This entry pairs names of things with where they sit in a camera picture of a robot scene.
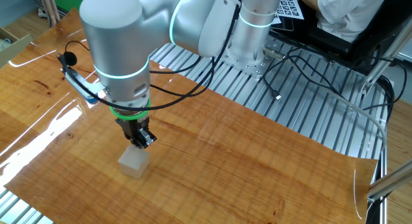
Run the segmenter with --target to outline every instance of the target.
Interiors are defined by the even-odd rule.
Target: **gray cable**
[[[312,79],[312,80],[315,81],[315,79],[314,79],[312,76],[308,75],[307,73],[305,73],[305,72],[303,72],[303,71],[302,71],[301,73],[304,73],[309,79]],[[358,113],[364,115],[366,118],[368,118],[369,120],[371,120],[371,121],[376,125],[376,127],[378,128],[380,134],[382,135],[382,149],[381,149],[381,151],[386,147],[386,144],[387,144],[386,131],[385,131],[385,129],[381,126],[381,124],[378,122],[378,120],[376,120],[376,118],[373,118],[369,113],[365,112],[362,108],[356,106],[355,104],[352,104],[351,102],[349,102],[349,101],[347,101],[346,99],[342,98],[340,95],[336,94],[336,93],[333,92],[332,90],[327,89],[327,88],[323,88],[323,87],[320,87],[320,88],[326,90],[330,95],[332,95],[333,97],[335,97],[337,100],[343,102],[343,103],[346,104],[348,107],[356,110]]]

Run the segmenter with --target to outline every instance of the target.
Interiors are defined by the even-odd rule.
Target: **plastic sheet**
[[[0,183],[54,222],[364,223],[375,160],[343,156],[212,91],[150,112],[151,163],[140,180],[121,174],[129,142],[55,57],[83,38],[72,11],[0,70]],[[89,53],[70,48],[75,69],[96,80]],[[194,86],[181,75],[151,79],[177,93]]]

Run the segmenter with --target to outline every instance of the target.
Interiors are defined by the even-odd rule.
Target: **small connector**
[[[277,90],[274,89],[274,90],[271,90],[270,92],[274,99],[279,100],[282,98],[281,94]]]

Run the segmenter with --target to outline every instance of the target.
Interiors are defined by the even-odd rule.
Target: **floor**
[[[37,38],[48,29],[46,19],[38,18],[33,11],[14,23],[6,26],[9,32],[17,37],[27,34]],[[399,68],[391,68],[387,71],[389,79],[395,82],[395,93],[399,93],[402,85],[403,74],[398,77],[397,72],[403,73]],[[403,163],[412,159],[412,80],[409,81],[404,98],[399,101],[393,110],[391,120],[388,123],[388,172],[396,169]],[[404,185],[388,197],[388,223],[403,224],[412,220],[412,183]]]

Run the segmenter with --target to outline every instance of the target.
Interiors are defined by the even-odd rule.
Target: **black cable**
[[[69,46],[69,44],[71,43],[77,43],[77,44],[81,44],[83,46],[83,48],[87,49],[88,51],[90,51],[89,48],[87,48],[83,43],[81,43],[80,41],[69,41],[66,44],[66,47],[64,47],[64,51],[67,52],[67,47]]]
[[[323,52],[322,50],[320,50],[319,48],[316,48],[315,46],[306,45],[306,44],[303,44],[303,43],[301,43],[301,42],[292,40],[292,39],[290,39],[289,37],[287,37],[287,36],[285,36],[285,35],[283,35],[283,34],[281,34],[281,33],[277,33],[277,32],[271,31],[271,32],[270,32],[270,35],[273,36],[273,37],[275,37],[275,38],[277,38],[277,39],[279,39],[279,40],[281,40],[281,41],[284,41],[284,42],[286,42],[286,43],[288,43],[288,44],[297,46],[297,49],[304,49],[304,50],[308,50],[308,51],[310,51],[310,52],[312,52],[312,53],[316,53],[316,54],[322,55],[322,56],[323,56],[327,61],[329,61],[329,62],[330,62],[330,61],[335,61],[335,62],[337,62],[337,63],[339,63],[339,64],[341,64],[341,65],[343,65],[343,66],[345,66],[345,67],[347,67],[347,68],[349,68],[349,69],[351,69],[351,70],[355,70],[355,71],[361,71],[361,69],[372,68],[372,67],[376,66],[376,65],[379,63],[379,61],[395,62],[395,61],[393,61],[393,60],[385,59],[385,58],[382,58],[382,57],[361,57],[361,58],[357,59],[355,62],[348,62],[348,61],[345,61],[345,60],[340,59],[338,56],[332,55],[332,54],[330,54],[330,53],[325,53],[325,52]],[[372,64],[369,64],[369,65],[366,65],[366,66],[356,66],[356,63],[361,62],[361,61],[364,60],[364,59],[374,59],[375,61],[374,61]],[[384,77],[383,75],[381,75],[381,76],[379,77],[377,83],[385,90],[385,96],[387,97],[388,101],[392,101],[392,102],[387,102],[387,103],[385,103],[385,104],[374,105],[374,106],[370,106],[370,107],[367,107],[367,108],[364,109],[364,110],[367,110],[367,109],[371,109],[371,108],[375,108],[375,107],[388,106],[388,119],[387,119],[387,121],[388,121],[389,118],[390,118],[390,115],[391,115],[391,112],[392,112],[394,103],[396,103],[397,101],[399,101],[399,99],[400,99],[401,96],[403,95],[404,90],[405,90],[405,87],[406,87],[406,83],[407,83],[407,73],[406,73],[405,67],[404,67],[401,63],[399,63],[399,62],[395,62],[395,63],[398,64],[400,67],[402,67],[402,69],[404,70],[404,75],[405,75],[405,77],[404,77],[404,84],[403,84],[403,86],[402,86],[401,92],[400,92],[399,96],[397,97],[397,99],[394,100],[395,98],[394,98],[394,96],[393,96],[393,87],[392,87],[392,84],[390,83],[390,81],[389,81],[386,77]],[[332,91],[336,91],[336,89],[334,89],[333,86],[332,86],[331,88],[329,88],[329,89],[331,89]]]
[[[375,201],[376,203],[372,203],[372,204],[371,204],[371,209],[372,209],[372,210],[369,210],[369,211],[368,211],[367,216],[368,216],[369,219],[366,220],[366,224],[368,224],[368,223],[371,222],[371,220],[373,219],[374,215],[376,215],[376,212],[379,210],[380,205],[385,201],[385,199],[386,199],[390,194],[391,194],[391,192],[387,193],[385,196],[381,197],[381,199],[380,199],[379,201]]]
[[[196,60],[196,62],[194,62],[193,64],[191,64],[190,66],[181,69],[181,70],[176,70],[176,71],[153,71],[151,70],[150,73],[158,73],[158,74],[175,74],[175,73],[181,73],[181,72],[185,72],[187,70],[191,70],[193,69],[197,64],[199,64],[199,62],[201,61],[201,57],[199,56],[198,59]]]
[[[184,100],[185,98],[190,97],[190,96],[191,96],[197,89],[199,89],[200,86],[207,80],[207,78],[209,77],[209,75],[212,75],[212,77],[213,77],[213,75],[214,75],[214,69],[215,69],[216,65],[218,64],[218,62],[220,61],[223,53],[225,52],[225,49],[226,49],[226,47],[227,47],[227,45],[228,45],[228,43],[229,43],[229,37],[230,37],[230,35],[232,34],[232,31],[233,31],[233,28],[234,28],[234,24],[235,24],[235,22],[236,22],[236,17],[239,15],[239,13],[240,13],[240,6],[237,5],[237,6],[236,6],[236,9],[235,9],[235,12],[234,12],[234,16],[233,16],[233,18],[232,18],[232,22],[231,22],[231,24],[230,24],[230,28],[229,28],[229,31],[228,31],[228,34],[227,34],[227,38],[226,38],[226,40],[225,40],[225,44],[223,45],[223,48],[221,49],[220,54],[219,54],[218,58],[216,59],[216,61],[213,61],[213,63],[212,63],[212,68],[209,70],[209,72],[206,74],[206,76],[204,76],[204,78],[198,83],[198,85],[195,86],[192,90],[190,90],[190,92],[188,92],[188,93],[185,94],[184,96],[176,99],[176,100],[173,101],[173,102],[170,102],[170,103],[168,103],[168,104],[164,104],[164,105],[161,105],[161,106],[155,106],[155,107],[125,107],[125,106],[119,106],[119,105],[114,104],[114,103],[112,103],[112,102],[108,102],[108,101],[106,101],[106,100],[104,100],[104,99],[101,99],[101,98],[99,98],[96,94],[94,94],[93,92],[91,92],[85,85],[83,85],[82,83],[80,83],[80,82],[75,78],[75,76],[74,76],[74,75],[72,74],[72,72],[71,72],[73,69],[70,69],[70,68],[68,67],[68,65],[66,64],[66,61],[64,60],[64,57],[63,57],[62,55],[61,55],[60,57],[58,57],[58,59],[59,59],[59,61],[61,62],[62,66],[63,66],[63,72],[64,72],[64,73],[67,73],[67,74],[69,75],[69,77],[70,77],[76,84],[78,84],[87,94],[89,94],[89,95],[92,96],[94,99],[98,100],[99,102],[101,102],[101,103],[103,103],[103,104],[105,104],[105,105],[107,105],[107,106],[111,106],[111,107],[117,108],[117,109],[123,109],[123,110],[126,110],[126,111],[152,111],[152,110],[157,110],[157,109],[164,109],[164,108],[167,108],[167,107],[169,107],[169,106],[173,106],[173,105],[181,102],[181,101]],[[210,86],[210,84],[211,84],[211,82],[212,82],[212,77],[211,77],[210,81],[209,81],[208,84],[207,84],[208,86]],[[200,95],[200,94],[202,94],[202,93],[203,93],[204,91],[206,91],[206,90],[207,90],[207,87],[203,88],[203,89],[202,89],[200,92],[198,92],[197,94]]]
[[[210,86],[210,84],[211,84],[211,82],[212,82],[212,80],[213,80],[213,76],[214,76],[214,71],[212,72],[211,78],[209,79],[209,81],[208,81],[207,85],[205,86],[205,88],[203,88],[200,92],[197,92],[197,93],[195,93],[195,94],[190,95],[190,97],[198,96],[198,95],[202,94],[204,91],[206,91],[206,89],[209,88],[209,86]],[[175,92],[172,92],[172,91],[168,91],[168,90],[166,90],[166,89],[164,89],[164,88],[161,88],[161,87],[159,87],[159,86],[155,86],[155,85],[153,85],[153,84],[150,85],[150,86],[153,87],[154,89],[158,89],[158,90],[160,90],[160,91],[162,91],[162,92],[164,92],[164,93],[168,93],[168,94],[170,94],[170,95],[174,95],[174,96],[178,96],[178,97],[183,97],[183,96],[185,96],[184,94],[180,94],[180,93],[175,93]]]
[[[275,59],[273,59],[272,62],[269,64],[268,69],[270,69],[273,62],[275,62]],[[277,97],[280,95],[280,93],[269,84],[269,82],[266,79],[266,72],[263,74],[263,82],[265,83],[266,87],[270,90],[270,93],[272,94],[272,97],[277,99]]]
[[[364,111],[368,110],[368,109],[371,109],[371,108],[375,108],[375,107],[390,106],[390,105],[393,105],[393,104],[395,104],[396,102],[398,102],[400,100],[400,98],[404,94],[405,87],[406,87],[407,71],[406,71],[405,66],[403,66],[402,64],[399,64],[399,63],[397,63],[397,64],[404,70],[404,84],[402,85],[402,89],[400,90],[400,93],[399,93],[399,96],[397,97],[397,99],[395,99],[393,102],[389,102],[389,103],[386,103],[386,104],[378,104],[378,105],[373,105],[373,106],[364,108],[363,109]]]
[[[317,75],[319,75],[319,76],[329,85],[329,89],[331,89],[333,92],[335,92],[336,94],[338,94],[340,97],[344,98],[344,97],[341,95],[341,93],[339,93],[339,91],[332,85],[332,83],[330,83],[330,81],[329,81],[325,76],[323,76],[323,74],[319,73],[312,65],[310,65],[308,61],[306,61],[305,59],[303,59],[303,57],[298,56],[298,55],[293,55],[293,56],[289,56],[289,57],[290,57],[290,58],[296,57],[296,58],[300,59],[301,61],[303,61],[307,66],[309,66],[309,68],[310,68],[313,72],[315,72]],[[315,83],[312,79],[309,79],[309,78],[306,76],[305,73],[303,73],[303,70],[296,64],[296,61],[295,61],[295,60],[292,60],[292,59],[290,59],[290,60],[292,61],[292,63],[294,63],[294,65],[296,66],[296,68],[301,72],[301,74],[302,74],[307,80],[309,80],[310,82],[318,85],[317,82]]]

